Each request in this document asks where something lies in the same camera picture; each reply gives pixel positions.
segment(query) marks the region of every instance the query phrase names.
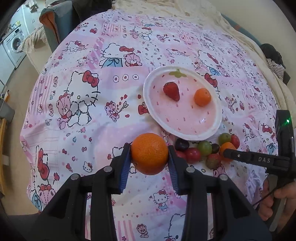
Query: washing machine door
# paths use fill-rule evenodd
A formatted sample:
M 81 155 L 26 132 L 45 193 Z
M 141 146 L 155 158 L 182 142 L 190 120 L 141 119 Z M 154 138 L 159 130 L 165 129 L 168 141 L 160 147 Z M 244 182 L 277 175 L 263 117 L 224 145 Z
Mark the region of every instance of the washing machine door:
M 18 53 L 17 48 L 20 46 L 22 41 L 20 40 L 20 37 L 17 35 L 13 38 L 11 41 L 11 49 L 13 52 Z

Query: cable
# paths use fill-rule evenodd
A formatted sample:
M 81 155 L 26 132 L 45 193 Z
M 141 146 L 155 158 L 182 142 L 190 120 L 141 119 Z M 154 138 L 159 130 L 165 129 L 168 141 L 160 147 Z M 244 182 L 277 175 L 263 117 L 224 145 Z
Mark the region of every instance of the cable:
M 253 204 L 252 206 L 256 206 L 258 203 L 262 202 L 265 198 L 267 198 L 269 195 L 271 195 L 272 193 L 274 193 L 274 191 L 278 189 L 277 187 L 275 187 L 271 192 L 269 192 L 264 198 L 261 198 L 258 202 L 256 202 L 255 204 Z

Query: screw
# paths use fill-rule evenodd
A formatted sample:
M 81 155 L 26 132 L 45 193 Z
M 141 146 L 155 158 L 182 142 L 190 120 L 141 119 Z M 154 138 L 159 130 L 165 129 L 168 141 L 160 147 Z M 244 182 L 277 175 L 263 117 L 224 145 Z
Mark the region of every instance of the screw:
M 189 173 L 193 173 L 195 171 L 195 168 L 194 167 L 187 167 L 186 171 Z
M 221 175 L 219 176 L 219 178 L 220 178 L 222 181 L 226 181 L 226 180 L 228 179 L 227 175 L 225 175 L 225 174 L 221 174 Z
M 71 175 L 71 180 L 77 180 L 79 175 L 77 173 Z
M 110 172 L 110 171 L 112 171 L 112 167 L 111 166 L 104 167 L 104 172 Z

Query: grape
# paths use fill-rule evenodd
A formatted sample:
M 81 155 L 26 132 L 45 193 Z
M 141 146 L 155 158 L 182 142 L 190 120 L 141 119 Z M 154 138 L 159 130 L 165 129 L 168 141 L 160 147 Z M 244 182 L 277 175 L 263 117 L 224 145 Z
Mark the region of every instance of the grape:
M 175 149 L 178 151 L 185 151 L 189 148 L 189 142 L 178 138 L 175 142 Z
M 203 156 L 208 156 L 212 153 L 212 145 L 208 141 L 199 142 L 197 148 L 200 150 L 201 155 Z
M 225 142 L 231 142 L 231 136 L 228 133 L 222 133 L 219 137 L 219 145 L 224 144 Z
M 213 143 L 212 144 L 212 153 L 216 154 L 219 152 L 219 150 L 220 150 L 220 146 L 217 143 Z

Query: bed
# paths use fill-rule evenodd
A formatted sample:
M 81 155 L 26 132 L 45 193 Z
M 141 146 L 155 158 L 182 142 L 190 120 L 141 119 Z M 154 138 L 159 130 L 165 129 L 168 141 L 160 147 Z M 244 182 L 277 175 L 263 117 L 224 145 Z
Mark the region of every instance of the bed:
M 78 25 L 53 52 L 32 90 L 20 134 L 31 165 L 27 194 L 40 211 L 71 174 L 89 175 L 109 165 L 139 134 L 153 132 L 174 143 L 176 137 L 151 118 L 142 97 L 146 76 L 160 66 L 194 70 L 215 89 L 223 119 L 209 141 L 228 132 L 240 138 L 239 150 L 277 154 L 276 110 L 288 108 L 294 119 L 291 93 L 258 46 L 212 5 L 178 3 L 117 1 L 111 11 Z M 264 168 L 236 161 L 216 170 L 204 161 L 194 166 L 207 175 L 226 173 L 250 203 L 261 197 Z M 90 239 L 91 194 L 87 199 Z M 126 189 L 112 196 L 112 205 L 118 240 L 181 237 L 186 196 L 174 192 L 167 167 L 146 176 L 131 166 Z M 212 222 L 210 217 L 209 238 Z

